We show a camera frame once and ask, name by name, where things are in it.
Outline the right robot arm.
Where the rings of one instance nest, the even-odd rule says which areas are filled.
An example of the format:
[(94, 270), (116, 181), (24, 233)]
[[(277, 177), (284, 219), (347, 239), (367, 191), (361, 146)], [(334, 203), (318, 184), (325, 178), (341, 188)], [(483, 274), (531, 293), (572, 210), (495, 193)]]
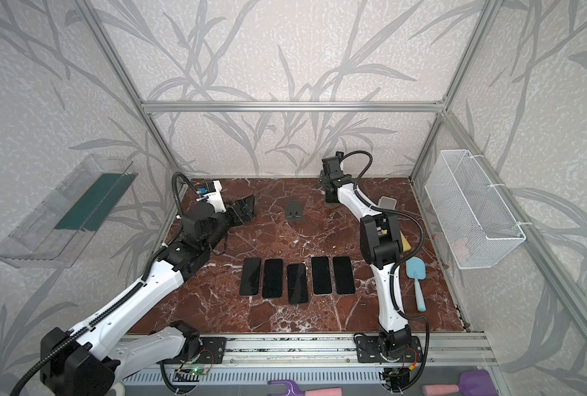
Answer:
[(378, 349), (383, 358), (397, 361), (411, 347), (411, 319), (403, 309), (399, 267), (417, 254), (417, 248), (404, 246), (406, 241), (399, 214), (376, 206), (355, 185), (354, 179), (332, 179), (321, 173), (321, 187), (328, 203), (342, 204), (359, 221), (360, 251), (374, 274), (379, 303)]

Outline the white-edged phone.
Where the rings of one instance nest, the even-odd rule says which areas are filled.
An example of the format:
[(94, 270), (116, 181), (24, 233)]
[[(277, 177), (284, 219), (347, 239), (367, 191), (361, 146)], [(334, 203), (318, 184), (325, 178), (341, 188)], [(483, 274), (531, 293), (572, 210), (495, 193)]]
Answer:
[(311, 275), (314, 295), (329, 295), (332, 293), (331, 270), (328, 257), (313, 257), (311, 259)]

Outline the white folding phone stand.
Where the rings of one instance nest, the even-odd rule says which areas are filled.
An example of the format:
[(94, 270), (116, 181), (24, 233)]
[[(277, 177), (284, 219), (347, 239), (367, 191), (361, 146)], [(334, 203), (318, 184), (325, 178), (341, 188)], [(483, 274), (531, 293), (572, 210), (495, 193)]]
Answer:
[(397, 207), (397, 200), (389, 196), (382, 196), (379, 198), (377, 206), (385, 210), (394, 211)]

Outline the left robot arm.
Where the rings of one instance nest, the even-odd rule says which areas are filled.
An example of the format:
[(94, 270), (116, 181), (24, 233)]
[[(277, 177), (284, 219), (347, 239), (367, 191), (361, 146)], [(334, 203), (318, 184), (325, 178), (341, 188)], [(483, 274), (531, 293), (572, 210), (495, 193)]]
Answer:
[(55, 395), (105, 395), (118, 382), (154, 363), (197, 355), (198, 332), (179, 321), (120, 346), (121, 338), (167, 295), (179, 289), (210, 261), (212, 250), (228, 231), (254, 219), (255, 197), (247, 196), (217, 211), (208, 202), (194, 204), (187, 220), (206, 227), (166, 247), (149, 259), (144, 272), (100, 311), (67, 331), (54, 328), (40, 345), (40, 359), (15, 384), (19, 395), (34, 376)]

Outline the teal phone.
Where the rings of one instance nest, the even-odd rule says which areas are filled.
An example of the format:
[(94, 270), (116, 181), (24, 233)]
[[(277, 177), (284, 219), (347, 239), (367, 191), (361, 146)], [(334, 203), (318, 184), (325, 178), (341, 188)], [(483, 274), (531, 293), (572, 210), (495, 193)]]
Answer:
[(349, 257), (333, 258), (336, 293), (354, 295), (356, 293), (352, 262)]

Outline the black phone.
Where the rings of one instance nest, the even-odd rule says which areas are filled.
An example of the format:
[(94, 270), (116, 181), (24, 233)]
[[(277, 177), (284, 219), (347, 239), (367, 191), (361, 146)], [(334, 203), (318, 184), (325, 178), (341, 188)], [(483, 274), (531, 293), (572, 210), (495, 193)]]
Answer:
[(288, 303), (302, 305), (309, 301), (308, 279), (304, 263), (287, 266)]
[(283, 259), (273, 258), (265, 261), (262, 297), (277, 299), (283, 295)]

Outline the pink-edged phone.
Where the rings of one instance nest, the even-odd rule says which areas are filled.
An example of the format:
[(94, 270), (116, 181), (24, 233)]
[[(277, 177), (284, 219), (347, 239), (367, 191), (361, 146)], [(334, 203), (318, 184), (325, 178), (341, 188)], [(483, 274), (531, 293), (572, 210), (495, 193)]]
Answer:
[(260, 257), (247, 257), (242, 266), (240, 296), (256, 296), (260, 289), (262, 260)]

